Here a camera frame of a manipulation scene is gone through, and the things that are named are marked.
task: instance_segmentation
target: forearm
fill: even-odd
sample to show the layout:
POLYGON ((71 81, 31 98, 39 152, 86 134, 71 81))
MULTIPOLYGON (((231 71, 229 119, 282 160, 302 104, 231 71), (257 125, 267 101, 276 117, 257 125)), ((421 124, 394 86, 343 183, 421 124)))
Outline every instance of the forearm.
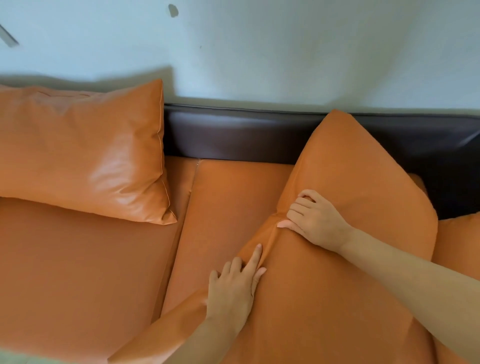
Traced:
POLYGON ((480 363, 480 281, 358 230, 340 254, 380 281, 444 345, 480 363))
POLYGON ((164 364, 217 364, 236 338, 221 324, 205 320, 164 364))

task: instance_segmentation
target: hand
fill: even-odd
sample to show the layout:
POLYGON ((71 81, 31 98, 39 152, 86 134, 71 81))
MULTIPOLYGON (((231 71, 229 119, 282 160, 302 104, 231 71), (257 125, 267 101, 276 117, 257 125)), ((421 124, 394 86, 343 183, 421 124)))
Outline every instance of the hand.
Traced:
POLYGON ((311 243, 339 253, 355 230, 335 207, 314 190, 303 190, 290 206, 289 220, 277 224, 303 236, 311 243))
POLYGON ((262 246, 258 244, 243 270, 242 260, 236 257, 225 263, 220 277, 216 270, 210 273, 205 320, 221 325, 235 337, 247 321, 257 284, 267 270, 257 269, 261 255, 262 246))

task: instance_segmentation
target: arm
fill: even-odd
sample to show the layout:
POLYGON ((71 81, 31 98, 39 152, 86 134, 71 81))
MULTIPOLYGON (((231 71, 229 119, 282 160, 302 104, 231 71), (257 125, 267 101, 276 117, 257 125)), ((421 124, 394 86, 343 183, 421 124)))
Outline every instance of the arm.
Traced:
POLYGON ((217 364, 245 325, 253 305, 257 284, 266 268, 257 269, 262 246, 256 247, 241 270, 239 257, 226 262, 222 274, 210 274, 205 321, 164 364, 217 364))
POLYGON ((312 190, 300 193, 287 217, 278 227, 342 255, 380 281, 445 346, 480 363, 480 281, 351 227, 312 190))

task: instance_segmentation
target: left hand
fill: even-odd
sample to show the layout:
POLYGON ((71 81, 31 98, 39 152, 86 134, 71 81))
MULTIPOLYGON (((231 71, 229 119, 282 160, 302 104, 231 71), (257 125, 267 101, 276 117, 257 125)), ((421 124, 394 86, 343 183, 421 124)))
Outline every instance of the left hand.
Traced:
POLYGON ((243 270, 241 258, 236 257, 225 263, 220 277, 216 270, 210 273, 206 321, 238 335, 252 309, 260 277, 267 270, 265 267, 257 269, 261 255, 259 244, 243 270))

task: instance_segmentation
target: right hand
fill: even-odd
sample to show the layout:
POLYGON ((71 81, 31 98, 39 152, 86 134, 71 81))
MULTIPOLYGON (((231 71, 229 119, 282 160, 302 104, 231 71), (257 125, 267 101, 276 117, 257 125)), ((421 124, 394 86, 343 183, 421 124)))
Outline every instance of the right hand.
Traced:
POLYGON ((290 206, 289 220, 280 221, 279 228, 288 228, 311 243, 339 253, 355 230, 318 192, 303 190, 290 206))

